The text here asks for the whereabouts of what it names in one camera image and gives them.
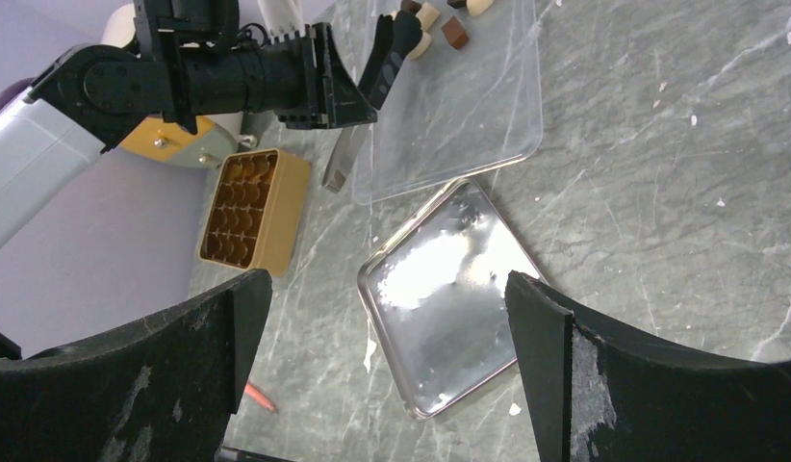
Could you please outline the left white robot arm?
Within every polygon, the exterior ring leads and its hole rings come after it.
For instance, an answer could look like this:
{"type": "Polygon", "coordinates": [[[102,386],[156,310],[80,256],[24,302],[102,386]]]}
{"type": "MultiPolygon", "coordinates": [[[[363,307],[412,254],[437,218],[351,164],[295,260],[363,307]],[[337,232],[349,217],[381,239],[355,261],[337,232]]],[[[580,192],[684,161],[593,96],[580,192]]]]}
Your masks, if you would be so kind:
{"type": "Polygon", "coordinates": [[[0,248],[66,184],[160,116],[272,111],[290,129],[375,122],[327,23],[257,41],[235,1],[138,1],[123,47],[75,46],[0,111],[0,248]]]}

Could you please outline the black metal tongs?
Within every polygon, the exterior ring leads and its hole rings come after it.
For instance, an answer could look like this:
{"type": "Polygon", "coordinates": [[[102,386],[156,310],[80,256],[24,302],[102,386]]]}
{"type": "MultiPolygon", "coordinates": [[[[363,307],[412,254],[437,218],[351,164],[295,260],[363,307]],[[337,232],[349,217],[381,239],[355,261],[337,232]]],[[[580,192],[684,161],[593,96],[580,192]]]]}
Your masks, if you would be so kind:
{"type": "MultiPolygon", "coordinates": [[[[407,55],[421,42],[423,30],[414,13],[400,10],[377,19],[373,47],[358,88],[379,112],[407,55]]],[[[341,191],[352,172],[368,132],[369,123],[344,128],[331,152],[321,185],[332,193],[341,191]]]]}

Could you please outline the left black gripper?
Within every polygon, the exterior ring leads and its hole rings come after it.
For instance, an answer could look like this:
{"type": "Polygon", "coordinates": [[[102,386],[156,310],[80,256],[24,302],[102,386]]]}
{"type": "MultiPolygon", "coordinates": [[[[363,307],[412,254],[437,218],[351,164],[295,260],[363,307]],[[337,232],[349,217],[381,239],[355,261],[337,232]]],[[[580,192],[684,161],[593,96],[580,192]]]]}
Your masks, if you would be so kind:
{"type": "MultiPolygon", "coordinates": [[[[237,1],[137,1],[133,45],[143,94],[137,113],[187,131],[196,118],[294,110],[304,105],[314,68],[302,34],[271,38],[264,23],[240,23],[237,1]]],[[[332,27],[314,25],[319,129],[374,123],[377,111],[339,55],[332,27]]]]}

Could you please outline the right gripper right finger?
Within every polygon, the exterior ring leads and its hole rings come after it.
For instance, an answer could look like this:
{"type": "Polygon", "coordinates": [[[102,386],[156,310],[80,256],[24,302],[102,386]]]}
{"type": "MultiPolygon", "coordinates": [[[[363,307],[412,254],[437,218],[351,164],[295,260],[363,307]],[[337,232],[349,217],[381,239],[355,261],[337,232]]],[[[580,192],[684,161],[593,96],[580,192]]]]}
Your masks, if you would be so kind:
{"type": "Polygon", "coordinates": [[[791,360],[667,341],[512,271],[514,348],[543,461],[791,461],[791,360]]]}

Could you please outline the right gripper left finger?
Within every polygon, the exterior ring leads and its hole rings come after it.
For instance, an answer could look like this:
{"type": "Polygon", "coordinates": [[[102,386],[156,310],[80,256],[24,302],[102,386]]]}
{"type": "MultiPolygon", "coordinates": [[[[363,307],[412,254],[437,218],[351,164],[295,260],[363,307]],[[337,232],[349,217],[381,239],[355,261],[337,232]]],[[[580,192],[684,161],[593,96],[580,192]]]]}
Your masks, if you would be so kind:
{"type": "Polygon", "coordinates": [[[0,332],[0,461],[211,461],[268,319],[253,269],[187,301],[23,357],[0,332]]]}

